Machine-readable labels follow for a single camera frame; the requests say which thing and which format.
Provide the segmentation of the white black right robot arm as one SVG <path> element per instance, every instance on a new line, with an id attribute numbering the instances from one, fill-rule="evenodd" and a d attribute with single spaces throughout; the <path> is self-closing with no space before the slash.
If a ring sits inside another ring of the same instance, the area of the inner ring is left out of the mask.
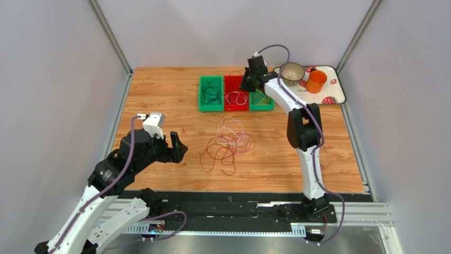
<path id="1" fill-rule="evenodd" d="M 320 168 L 319 149 L 324 136 L 319 107 L 295 95 L 276 72 L 268 70 L 262 56 L 247 61 L 239 88 L 245 92 L 263 92 L 287 114 L 287 139 L 297 151 L 303 175 L 301 214 L 308 221 L 316 221 L 329 207 Z"/>

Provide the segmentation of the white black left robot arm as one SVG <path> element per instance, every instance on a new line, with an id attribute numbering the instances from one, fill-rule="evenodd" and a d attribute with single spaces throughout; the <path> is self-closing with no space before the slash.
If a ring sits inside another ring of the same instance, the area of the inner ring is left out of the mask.
<path id="1" fill-rule="evenodd" d="M 35 253 L 102 253 L 106 246 L 133 224 L 146 219 L 162 220 L 172 215 L 163 212 L 163 199 L 150 188 L 142 189 L 120 212 L 102 225 L 98 222 L 138 173 L 154 162 L 180 163 L 188 147 L 177 132 L 166 137 L 132 129 L 119 148 L 100 161 L 90 175 L 77 207 L 51 240 L 38 243 Z"/>

